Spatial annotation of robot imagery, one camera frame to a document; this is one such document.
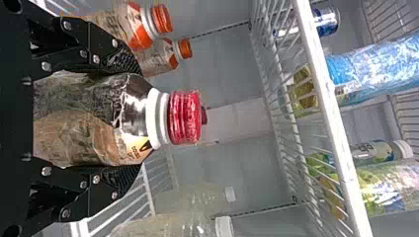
wire shelf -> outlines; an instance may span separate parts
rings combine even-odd
[[[373,236],[309,1],[253,3],[250,38],[290,195],[304,204],[318,236]],[[284,35],[274,38],[274,29]],[[294,81],[301,70],[310,75]],[[306,83],[314,90],[296,95],[295,88]],[[317,107],[295,110],[298,102],[313,98]],[[336,167],[313,154],[333,154]],[[336,172],[339,180],[319,166]]]
[[[374,43],[413,34],[419,29],[419,7],[410,0],[361,0]]]

beverage bottle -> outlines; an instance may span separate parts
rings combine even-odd
[[[136,3],[126,2],[113,10],[97,12],[82,18],[124,40],[135,50],[149,48],[161,34],[173,32],[169,11],[163,4],[141,8]]]
[[[198,183],[162,192],[156,196],[154,204],[157,213],[195,209],[211,218],[221,212],[227,212],[228,205],[235,201],[236,195],[233,187]]]
[[[211,220],[198,211],[165,213],[123,223],[111,237],[233,237],[229,216]]]
[[[34,87],[34,154],[60,167],[140,164],[163,145],[201,138],[198,91],[163,93],[129,73],[76,83],[51,76]]]
[[[404,140],[373,140],[358,143],[351,145],[351,154],[356,167],[414,157],[412,147]],[[335,166],[333,154],[315,153],[309,155],[307,158],[307,164],[315,170],[318,170],[323,174],[330,174],[333,172],[332,169],[324,165],[324,163],[326,163]],[[310,174],[314,177],[319,177],[318,172],[314,169],[310,169]]]
[[[192,48],[188,39],[172,41],[164,38],[147,50],[135,51],[134,55],[144,77],[152,77],[175,70],[182,60],[192,57]]]

orange bottle cap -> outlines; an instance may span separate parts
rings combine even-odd
[[[188,39],[181,39],[178,44],[184,59],[192,57],[192,47]]]
[[[172,19],[169,15],[169,10],[164,4],[158,4],[152,8],[152,15],[154,24],[159,33],[173,32]]]

bottle neck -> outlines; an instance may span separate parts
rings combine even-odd
[[[171,143],[168,130],[168,109],[170,96],[152,88],[145,106],[145,123],[151,146],[157,150]]]
[[[182,56],[181,47],[179,46],[179,42],[177,40],[173,41],[173,49],[175,51],[175,56],[178,62],[185,60],[185,58]]]
[[[160,34],[157,31],[156,25],[153,20],[153,13],[151,8],[141,8],[140,10],[142,24],[151,40],[156,40]]]

white wire rack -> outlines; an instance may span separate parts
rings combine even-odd
[[[419,88],[390,96],[400,136],[419,156]]]
[[[393,40],[419,29],[415,0],[361,0],[373,42]]]
[[[394,40],[419,29],[419,1],[361,0],[373,42]],[[419,155],[419,89],[387,97],[391,101],[400,137]]]
[[[291,195],[306,206],[318,236],[373,236],[309,1],[253,2],[250,37]],[[297,33],[291,33],[295,27]],[[273,29],[286,34],[274,39]],[[315,91],[294,98],[289,85],[304,67],[311,75],[297,84],[311,81]],[[319,109],[308,108],[300,113],[318,116],[296,118],[295,102],[312,96],[317,97]],[[336,167],[311,158],[313,153],[333,154]],[[310,159],[336,172],[339,182],[308,165]],[[339,187],[341,193],[318,182],[313,174]],[[338,206],[336,199],[344,206]]]

